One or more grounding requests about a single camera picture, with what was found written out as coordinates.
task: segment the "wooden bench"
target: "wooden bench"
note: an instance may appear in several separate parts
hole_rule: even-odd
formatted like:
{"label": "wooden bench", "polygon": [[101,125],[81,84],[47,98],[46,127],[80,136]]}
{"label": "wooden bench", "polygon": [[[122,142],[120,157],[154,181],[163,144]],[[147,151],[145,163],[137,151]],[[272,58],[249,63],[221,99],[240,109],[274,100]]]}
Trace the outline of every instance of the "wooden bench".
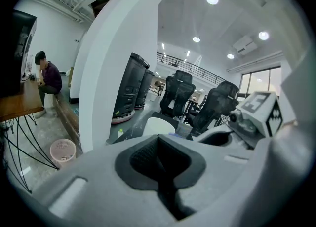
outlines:
{"label": "wooden bench", "polygon": [[53,104],[72,141],[81,149],[78,116],[75,115],[68,100],[61,93],[53,96]]}

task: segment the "black office chair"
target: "black office chair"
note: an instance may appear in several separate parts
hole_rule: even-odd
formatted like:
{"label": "black office chair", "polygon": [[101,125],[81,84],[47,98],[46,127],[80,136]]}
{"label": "black office chair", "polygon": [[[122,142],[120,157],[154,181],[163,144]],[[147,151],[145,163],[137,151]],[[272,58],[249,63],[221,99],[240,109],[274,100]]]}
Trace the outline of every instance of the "black office chair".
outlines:
{"label": "black office chair", "polygon": [[[195,88],[192,84],[192,75],[184,71],[177,70],[173,77],[167,77],[166,93],[160,102],[162,114],[169,117],[182,116],[185,103]],[[173,109],[168,107],[172,100]]]}
{"label": "black office chair", "polygon": [[235,99],[239,91],[239,88],[229,81],[222,82],[217,86],[216,89],[222,91],[224,94],[227,94],[228,98],[230,99]]}
{"label": "black office chair", "polygon": [[238,105],[235,95],[238,87],[230,82],[223,82],[217,88],[209,91],[206,102],[201,111],[193,116],[188,114],[186,121],[201,133],[207,130],[212,120],[218,120],[221,115],[228,116]]}

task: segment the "pink wastebasket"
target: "pink wastebasket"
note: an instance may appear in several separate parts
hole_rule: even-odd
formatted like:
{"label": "pink wastebasket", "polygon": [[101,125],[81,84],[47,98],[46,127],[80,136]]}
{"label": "pink wastebasket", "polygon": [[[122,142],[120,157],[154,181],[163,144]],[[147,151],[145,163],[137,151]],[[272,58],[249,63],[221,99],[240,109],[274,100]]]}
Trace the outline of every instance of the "pink wastebasket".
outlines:
{"label": "pink wastebasket", "polygon": [[50,146],[50,155],[64,167],[76,159],[76,145],[69,139],[58,139]]}

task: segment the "black railing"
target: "black railing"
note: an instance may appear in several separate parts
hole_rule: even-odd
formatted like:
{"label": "black railing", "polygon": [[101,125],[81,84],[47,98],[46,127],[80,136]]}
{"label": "black railing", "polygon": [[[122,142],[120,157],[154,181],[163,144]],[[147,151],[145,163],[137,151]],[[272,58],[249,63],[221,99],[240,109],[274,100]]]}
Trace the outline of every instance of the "black railing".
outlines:
{"label": "black railing", "polygon": [[191,64],[190,62],[172,57],[170,55],[163,55],[160,52],[157,52],[157,61],[168,64],[170,66],[177,67],[179,70],[186,71],[193,75],[202,77],[205,80],[208,80],[209,82],[214,83],[215,85],[219,85],[222,82],[226,81],[223,78],[217,76],[216,74],[213,74],[210,71],[205,70],[201,67],[198,67],[194,64]]}

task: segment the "man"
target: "man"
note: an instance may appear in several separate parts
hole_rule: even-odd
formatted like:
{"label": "man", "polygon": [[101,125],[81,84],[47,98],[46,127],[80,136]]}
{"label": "man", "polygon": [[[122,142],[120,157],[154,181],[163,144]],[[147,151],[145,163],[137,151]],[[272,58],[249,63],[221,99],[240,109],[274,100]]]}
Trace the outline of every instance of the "man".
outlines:
{"label": "man", "polygon": [[[37,75],[39,75],[40,80],[38,81],[39,86],[39,95],[41,102],[44,106],[45,94],[58,94],[61,86],[61,76],[57,67],[46,60],[46,54],[43,51],[40,51],[35,56],[35,64],[40,65],[38,68]],[[38,112],[35,115],[35,118],[40,118],[46,113],[46,109]]]}

